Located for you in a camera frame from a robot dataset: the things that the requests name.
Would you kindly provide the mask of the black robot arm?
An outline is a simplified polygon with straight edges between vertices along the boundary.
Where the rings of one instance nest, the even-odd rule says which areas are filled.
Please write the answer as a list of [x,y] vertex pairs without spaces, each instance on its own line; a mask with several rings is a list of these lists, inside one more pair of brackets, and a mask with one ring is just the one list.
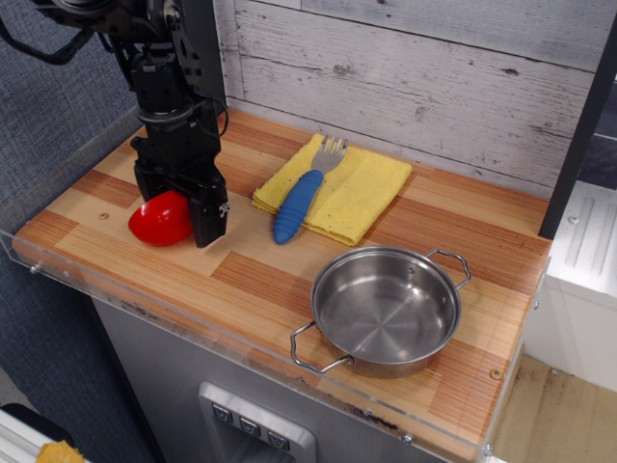
[[137,97],[146,136],[136,137],[134,172],[149,201],[167,191],[188,205],[195,242],[203,248],[227,228],[228,194],[215,165],[227,111],[207,73],[219,68],[189,41],[177,1],[38,1],[37,10],[79,35],[49,62],[63,64],[79,44],[99,34]]

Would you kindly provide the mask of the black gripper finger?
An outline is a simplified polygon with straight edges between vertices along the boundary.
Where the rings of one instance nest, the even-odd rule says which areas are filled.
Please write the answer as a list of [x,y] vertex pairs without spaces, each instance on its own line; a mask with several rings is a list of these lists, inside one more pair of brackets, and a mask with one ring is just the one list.
[[229,202],[224,184],[199,187],[190,194],[188,207],[198,248],[205,248],[226,234]]
[[137,185],[146,202],[178,188],[177,181],[158,167],[135,166],[134,172]]

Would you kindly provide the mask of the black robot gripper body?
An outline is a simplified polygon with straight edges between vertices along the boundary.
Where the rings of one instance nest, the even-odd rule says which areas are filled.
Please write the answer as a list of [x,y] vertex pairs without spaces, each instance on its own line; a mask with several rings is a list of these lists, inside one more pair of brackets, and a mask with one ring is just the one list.
[[225,111],[224,104],[211,98],[190,100],[168,113],[141,109],[138,118],[147,135],[130,142],[138,154],[135,166],[162,169],[177,181],[175,192],[183,196],[206,185],[226,185],[215,165],[222,137],[218,117]]

